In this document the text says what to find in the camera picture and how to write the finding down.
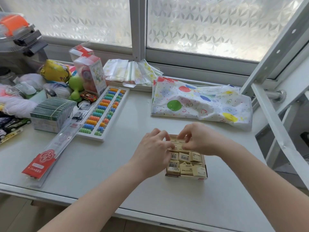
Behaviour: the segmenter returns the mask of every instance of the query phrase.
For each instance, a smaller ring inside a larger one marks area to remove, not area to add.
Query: red toy car
[[[97,100],[97,96],[93,95],[93,94],[90,94],[88,92],[83,92],[81,95],[80,95],[83,99],[86,99],[90,102],[94,102]]]

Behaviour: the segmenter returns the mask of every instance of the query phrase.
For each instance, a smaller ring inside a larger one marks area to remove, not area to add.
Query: green balloon print
[[[172,100],[168,102],[168,109],[172,111],[178,111],[181,109],[181,103],[178,100]]]

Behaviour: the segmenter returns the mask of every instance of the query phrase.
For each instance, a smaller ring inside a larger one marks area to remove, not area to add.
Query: white abacus frame
[[[100,102],[102,101],[102,99],[104,99],[105,95],[107,94],[107,92],[109,91],[109,89],[114,88],[114,89],[118,89],[116,95],[113,97],[113,99],[111,100],[111,102],[109,103],[109,105],[107,106],[105,112],[102,114],[102,116],[100,117],[99,121],[97,122],[97,124],[95,125],[94,129],[92,130],[92,132],[90,134],[87,133],[82,133],[82,132],[78,132],[76,136],[83,136],[89,139],[93,139],[93,140],[98,140],[98,141],[102,141],[104,142],[108,132],[110,131],[112,125],[114,124],[114,122],[117,120],[118,115],[121,112],[122,107],[124,106],[125,100],[128,97],[128,94],[130,92],[130,89],[125,88],[125,87],[119,87],[119,86],[107,86],[107,88],[104,90],[104,92],[102,93],[102,95],[99,97],[99,99],[95,102],[95,104],[93,105],[93,107],[91,108],[91,110],[88,112],[87,116],[84,117],[84,119],[82,120],[82,124],[84,126],[84,124],[86,123],[86,121],[88,120],[88,118],[90,116],[92,116],[92,113],[95,109],[97,109],[98,105],[100,105]],[[104,131],[102,133],[101,136],[97,136],[95,135],[95,132],[98,130],[98,128],[100,127],[101,122],[103,122],[103,120],[105,119],[105,117],[107,116],[108,112],[110,112],[110,109],[112,108],[112,105],[114,104],[118,93],[120,93],[120,90],[124,90],[125,93],[122,95],[122,98],[119,102],[118,107],[116,108],[113,116],[111,117],[110,121],[108,122],[108,124],[105,124],[104,126]]]

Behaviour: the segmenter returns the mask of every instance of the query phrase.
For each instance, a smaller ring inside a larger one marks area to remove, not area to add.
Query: yellow plush toy
[[[40,74],[48,81],[67,82],[71,76],[69,66],[47,59]]]

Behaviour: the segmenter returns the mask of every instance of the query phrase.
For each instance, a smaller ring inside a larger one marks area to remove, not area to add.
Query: abacus
[[[88,112],[88,116],[83,119],[84,125],[77,136],[104,142],[112,124],[120,114],[129,91],[124,87],[108,86]]]

